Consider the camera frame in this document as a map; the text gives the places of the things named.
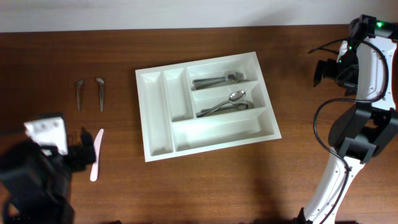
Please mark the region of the small metal spoon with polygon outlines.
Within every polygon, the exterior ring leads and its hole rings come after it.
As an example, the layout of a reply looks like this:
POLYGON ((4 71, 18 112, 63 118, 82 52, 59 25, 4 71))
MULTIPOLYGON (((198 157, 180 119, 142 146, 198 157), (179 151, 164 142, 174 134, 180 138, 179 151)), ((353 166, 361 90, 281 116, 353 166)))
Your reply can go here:
POLYGON ((78 80, 75 83, 75 88, 76 88, 76 103, 77 103, 77 108, 78 112, 81 112, 81 87, 83 86, 84 81, 83 80, 78 80))
POLYGON ((96 81, 99 84, 100 111, 103 112, 103 110, 104 110, 104 80, 102 78, 100 78, 100 77, 97 77, 96 81))

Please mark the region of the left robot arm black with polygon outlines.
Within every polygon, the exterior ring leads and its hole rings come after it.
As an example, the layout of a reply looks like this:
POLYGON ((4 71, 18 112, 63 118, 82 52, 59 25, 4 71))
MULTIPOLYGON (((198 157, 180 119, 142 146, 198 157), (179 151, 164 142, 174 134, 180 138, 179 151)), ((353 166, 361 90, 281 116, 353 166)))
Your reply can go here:
POLYGON ((73 223, 75 211, 68 202, 72 174, 96 162, 92 135, 83 128, 80 137, 67 155, 31 139, 1 155, 1 182, 10 194, 2 207, 4 223, 73 223))

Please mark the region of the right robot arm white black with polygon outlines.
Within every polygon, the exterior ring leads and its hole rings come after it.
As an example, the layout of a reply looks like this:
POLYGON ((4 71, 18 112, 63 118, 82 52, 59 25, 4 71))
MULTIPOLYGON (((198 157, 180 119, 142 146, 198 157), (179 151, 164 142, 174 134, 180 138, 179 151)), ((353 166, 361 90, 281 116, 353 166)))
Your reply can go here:
POLYGON ((392 93, 393 60, 397 50, 397 24, 360 15, 349 24, 346 38, 335 51, 335 60, 320 60, 313 84, 332 79, 346 90, 344 97, 330 99, 318 109, 350 102, 331 126, 324 143, 330 156, 315 195, 300 209, 294 223, 334 223, 341 202, 359 171, 378 156, 397 135, 397 111, 392 93))

